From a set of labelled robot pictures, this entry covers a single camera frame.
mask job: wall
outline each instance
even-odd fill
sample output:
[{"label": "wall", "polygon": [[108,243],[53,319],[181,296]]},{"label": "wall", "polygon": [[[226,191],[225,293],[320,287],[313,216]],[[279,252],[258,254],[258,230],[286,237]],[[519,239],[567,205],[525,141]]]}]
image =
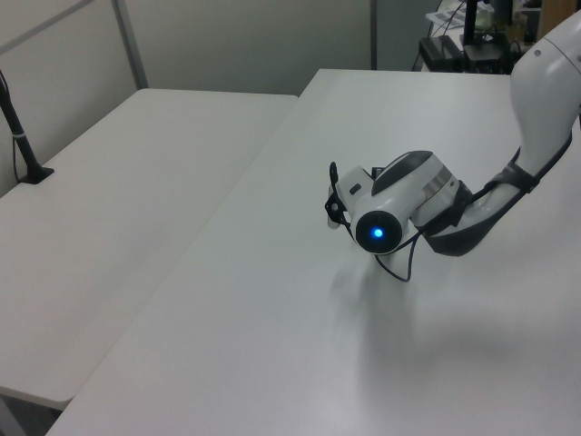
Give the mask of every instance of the wall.
[{"label": "wall", "polygon": [[378,70],[411,70],[418,55],[419,38],[428,36],[426,14],[436,11],[438,3],[439,0],[413,0],[412,5],[409,0],[378,0]]},{"label": "wall", "polygon": [[[0,55],[0,69],[41,164],[136,89],[110,0],[94,0]],[[0,195],[14,186],[12,136],[0,116]]]},{"label": "wall", "polygon": [[369,0],[120,0],[150,87],[300,94],[370,68]]}]

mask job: white desk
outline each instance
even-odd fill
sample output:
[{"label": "white desk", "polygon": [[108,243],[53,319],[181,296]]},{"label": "white desk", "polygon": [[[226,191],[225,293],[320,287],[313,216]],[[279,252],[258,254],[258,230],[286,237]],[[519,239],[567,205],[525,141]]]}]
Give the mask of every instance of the white desk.
[{"label": "white desk", "polygon": [[575,129],[473,252],[421,241],[403,284],[327,228],[330,161],[429,149],[476,191],[518,146],[508,77],[319,72],[49,434],[577,435]]},{"label": "white desk", "polygon": [[141,91],[0,200],[0,393],[63,408],[296,97]]}]

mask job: cable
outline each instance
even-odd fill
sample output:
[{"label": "cable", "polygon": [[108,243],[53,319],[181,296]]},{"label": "cable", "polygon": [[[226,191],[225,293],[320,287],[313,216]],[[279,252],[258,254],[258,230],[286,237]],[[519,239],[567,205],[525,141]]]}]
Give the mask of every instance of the cable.
[{"label": "cable", "polygon": [[18,171],[16,171],[16,139],[12,137],[12,166],[15,170],[16,183],[20,183],[18,179]]},{"label": "cable", "polygon": [[406,246],[407,244],[411,243],[411,248],[409,249],[409,257],[408,257],[408,277],[403,278],[397,274],[395,274],[393,271],[391,271],[379,258],[379,256],[375,256],[375,260],[378,261],[379,266],[381,268],[383,268],[383,270],[385,270],[389,275],[391,275],[392,277],[398,279],[401,282],[407,283],[409,282],[409,280],[411,279],[411,264],[413,263],[413,259],[414,259],[414,251],[416,250],[416,244],[418,243],[418,239],[420,237],[420,235],[423,232],[417,232],[414,236],[412,236],[411,238],[408,239],[408,241],[405,244],[402,244],[397,250],[396,252],[398,252],[400,249],[402,249],[404,246]]},{"label": "cable", "polygon": [[456,15],[456,13],[460,10],[460,8],[462,7],[462,5],[464,5],[466,2],[460,2],[460,4],[458,5],[458,7],[456,8],[456,10],[454,11],[454,13],[450,16],[449,20],[448,20],[448,24],[446,25],[446,30],[444,30],[444,33],[442,34],[442,36],[444,36],[446,34],[446,32],[448,31],[448,28],[450,27],[450,23],[452,23],[452,20],[454,19],[454,16]]},{"label": "cable", "polygon": [[[439,0],[438,3],[438,7],[436,7],[436,12],[439,10],[439,7],[442,6],[442,2],[444,0]],[[429,30],[428,30],[428,36],[427,38],[430,38],[432,36],[432,30],[434,29],[434,22],[430,22],[429,24]],[[411,66],[411,70],[410,71],[414,71],[414,69],[416,68],[416,64],[418,63],[418,59],[419,59],[419,51],[418,51],[418,55],[416,56],[416,60],[414,61],[413,65]]]}]

